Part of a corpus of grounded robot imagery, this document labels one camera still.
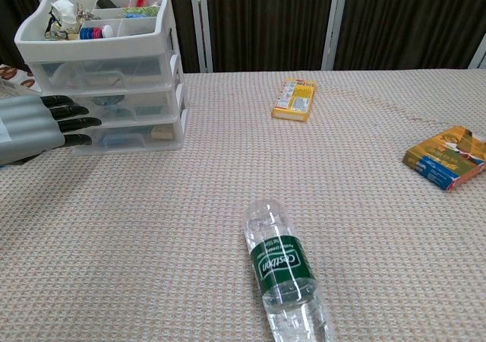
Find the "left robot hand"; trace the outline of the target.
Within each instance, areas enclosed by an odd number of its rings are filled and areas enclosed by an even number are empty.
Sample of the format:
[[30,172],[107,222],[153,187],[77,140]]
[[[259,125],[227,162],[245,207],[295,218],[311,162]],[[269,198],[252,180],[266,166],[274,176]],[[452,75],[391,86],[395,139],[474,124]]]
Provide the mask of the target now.
[[53,149],[91,145],[91,137],[77,131],[102,121],[88,114],[86,107],[63,95],[2,99],[1,165],[23,165]]

